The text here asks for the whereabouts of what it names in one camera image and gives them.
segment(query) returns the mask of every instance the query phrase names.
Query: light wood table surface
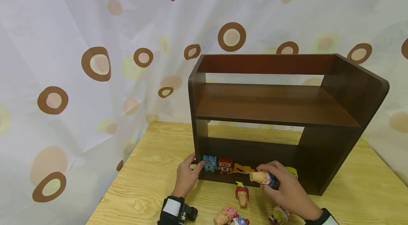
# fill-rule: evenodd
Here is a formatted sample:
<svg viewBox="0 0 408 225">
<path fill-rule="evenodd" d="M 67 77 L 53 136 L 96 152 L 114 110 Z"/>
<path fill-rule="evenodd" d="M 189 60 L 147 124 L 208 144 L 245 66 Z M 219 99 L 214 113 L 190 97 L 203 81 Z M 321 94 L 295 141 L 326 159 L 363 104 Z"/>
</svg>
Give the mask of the light wood table surface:
<svg viewBox="0 0 408 225">
<path fill-rule="evenodd" d="M 273 129 L 209 126 L 209 136 L 297 144 L 301 133 Z M 88 221 L 96 224 L 156 224 L 172 192 L 177 165 L 194 151 L 190 124 L 155 122 L 136 146 Z M 235 185 L 199 180 L 186 203 L 199 211 L 195 223 L 213 224 L 223 207 L 238 207 L 252 225 L 269 224 L 274 204 L 249 187 L 248 209 L 239 209 Z M 408 188 L 369 145 L 360 140 L 323 196 L 311 196 L 342 225 L 408 224 Z M 292 215 L 287 224 L 304 224 Z"/>
</svg>

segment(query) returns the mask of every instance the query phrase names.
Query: dark brown wooden shelf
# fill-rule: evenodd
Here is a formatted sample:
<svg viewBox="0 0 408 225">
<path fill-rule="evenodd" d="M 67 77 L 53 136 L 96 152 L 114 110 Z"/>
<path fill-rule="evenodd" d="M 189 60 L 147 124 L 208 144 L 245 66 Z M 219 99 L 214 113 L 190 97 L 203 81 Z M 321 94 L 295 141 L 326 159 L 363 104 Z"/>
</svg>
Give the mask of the dark brown wooden shelf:
<svg viewBox="0 0 408 225">
<path fill-rule="evenodd" d="M 201 179 L 202 180 L 210 180 L 214 182 L 224 182 L 224 183 L 231 183 L 236 184 L 236 182 L 242 182 L 244 185 L 252 186 L 252 187 L 259 187 L 259 183 L 251 182 L 249 176 L 245 175 L 237 175 L 237 174 L 220 174 L 219 172 L 208 172 L 203 171 L 201 172 Z M 317 189 L 314 180 L 312 177 L 306 177 L 304 175 L 299 175 L 299 181 L 303 188 L 312 195 L 319 195 L 319 190 Z"/>
<path fill-rule="evenodd" d="M 206 73 L 324 75 L 321 86 L 207 83 Z M 278 160 L 322 195 L 389 90 L 383 78 L 338 54 L 202 55 L 188 78 L 196 161 L 211 155 L 256 168 Z M 208 121 L 304 126 L 298 145 L 208 137 Z M 200 179 L 258 186 L 202 171 Z"/>
<path fill-rule="evenodd" d="M 206 83 L 195 117 L 289 126 L 359 126 L 320 86 Z"/>
</svg>

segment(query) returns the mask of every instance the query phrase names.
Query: white curtain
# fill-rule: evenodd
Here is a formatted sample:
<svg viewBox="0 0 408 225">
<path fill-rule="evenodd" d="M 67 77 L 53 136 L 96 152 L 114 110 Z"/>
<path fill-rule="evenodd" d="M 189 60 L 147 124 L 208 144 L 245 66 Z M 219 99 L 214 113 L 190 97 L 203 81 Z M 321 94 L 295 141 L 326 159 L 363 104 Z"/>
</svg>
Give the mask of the white curtain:
<svg viewBox="0 0 408 225">
<path fill-rule="evenodd" d="M 407 0 L 0 0 L 0 223 L 84 224 L 149 123 L 190 122 L 201 54 L 340 53 L 386 78 L 366 135 L 404 178 L 407 15 Z"/>
</svg>

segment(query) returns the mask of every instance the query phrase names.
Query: yellow toy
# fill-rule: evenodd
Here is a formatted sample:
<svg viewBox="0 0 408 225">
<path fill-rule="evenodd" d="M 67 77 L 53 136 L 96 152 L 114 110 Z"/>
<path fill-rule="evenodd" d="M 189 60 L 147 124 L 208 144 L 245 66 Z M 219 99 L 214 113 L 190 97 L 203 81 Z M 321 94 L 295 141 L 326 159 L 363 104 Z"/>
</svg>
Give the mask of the yellow toy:
<svg viewBox="0 0 408 225">
<path fill-rule="evenodd" d="M 234 170 L 231 174 L 249 174 L 250 172 L 255 172 L 255 169 L 252 169 L 250 166 L 241 166 L 238 163 L 234 164 Z"/>
<path fill-rule="evenodd" d="M 285 167 L 285 168 L 296 177 L 296 180 L 298 179 L 298 171 L 296 169 L 291 168 L 291 167 Z"/>
</svg>

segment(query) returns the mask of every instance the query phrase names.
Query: hand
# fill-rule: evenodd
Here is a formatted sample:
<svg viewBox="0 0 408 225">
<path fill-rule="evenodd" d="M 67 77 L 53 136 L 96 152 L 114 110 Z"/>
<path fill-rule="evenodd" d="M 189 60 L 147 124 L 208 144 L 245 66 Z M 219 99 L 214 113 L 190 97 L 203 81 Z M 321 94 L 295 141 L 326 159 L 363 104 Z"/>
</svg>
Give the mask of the hand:
<svg viewBox="0 0 408 225">
<path fill-rule="evenodd" d="M 177 198 L 186 198 L 190 190 L 198 180 L 198 175 L 201 169 L 204 167 L 204 161 L 197 164 L 194 170 L 191 170 L 190 165 L 193 162 L 196 154 L 191 153 L 177 168 L 177 180 L 174 190 L 171 193 L 172 196 Z"/>
<path fill-rule="evenodd" d="M 278 161 L 259 165 L 258 170 L 268 171 L 280 182 L 279 190 L 261 184 L 263 191 L 279 206 L 304 220 L 317 220 L 323 211 L 307 195 L 295 176 Z"/>
</svg>

